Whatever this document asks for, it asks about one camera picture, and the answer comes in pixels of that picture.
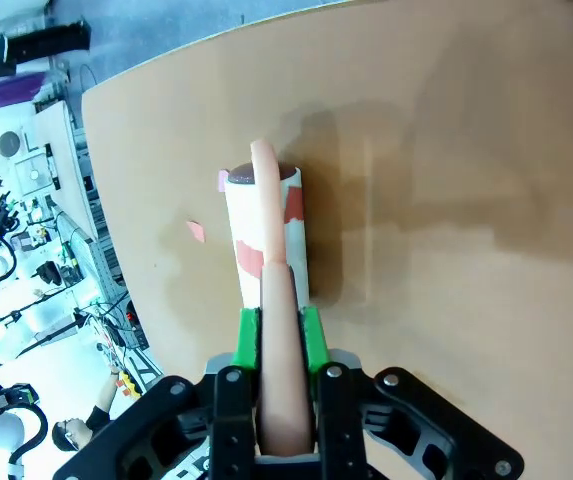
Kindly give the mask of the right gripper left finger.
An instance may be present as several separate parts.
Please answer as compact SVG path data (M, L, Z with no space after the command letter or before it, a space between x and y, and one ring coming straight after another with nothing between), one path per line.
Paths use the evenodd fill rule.
M244 309L236 351L197 384L166 376L56 473L57 479L168 479L203 444L207 477L248 479L255 455L260 309Z

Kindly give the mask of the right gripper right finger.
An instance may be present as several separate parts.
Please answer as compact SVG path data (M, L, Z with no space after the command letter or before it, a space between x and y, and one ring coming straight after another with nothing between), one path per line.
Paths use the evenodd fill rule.
M319 311L300 312L325 479L380 479L366 436L423 479L518 479L522 455L401 367L367 375L359 359L328 348Z

